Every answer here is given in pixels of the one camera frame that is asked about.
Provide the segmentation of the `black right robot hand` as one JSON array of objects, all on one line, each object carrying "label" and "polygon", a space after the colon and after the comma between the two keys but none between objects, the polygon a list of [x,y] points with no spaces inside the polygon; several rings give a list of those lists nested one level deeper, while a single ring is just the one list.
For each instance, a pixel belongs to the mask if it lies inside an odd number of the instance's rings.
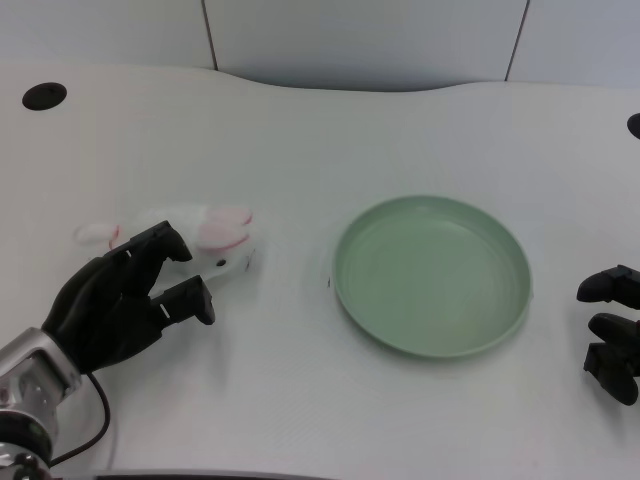
[{"label": "black right robot hand", "polygon": [[[624,265],[589,276],[578,287],[583,303],[615,302],[639,309],[639,272]],[[632,406],[639,399],[639,322],[611,313],[597,313],[589,330],[601,339],[588,346],[583,370],[619,403]]]}]

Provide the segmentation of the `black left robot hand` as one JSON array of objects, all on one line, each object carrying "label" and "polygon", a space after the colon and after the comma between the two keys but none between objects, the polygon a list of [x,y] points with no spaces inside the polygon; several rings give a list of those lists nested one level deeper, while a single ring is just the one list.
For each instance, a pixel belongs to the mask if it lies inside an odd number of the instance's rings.
[{"label": "black left robot hand", "polygon": [[166,260],[191,259],[180,234],[163,221],[92,259],[72,276],[42,330],[87,375],[137,355],[171,325],[192,317],[211,325],[212,297],[198,275],[150,296]]}]

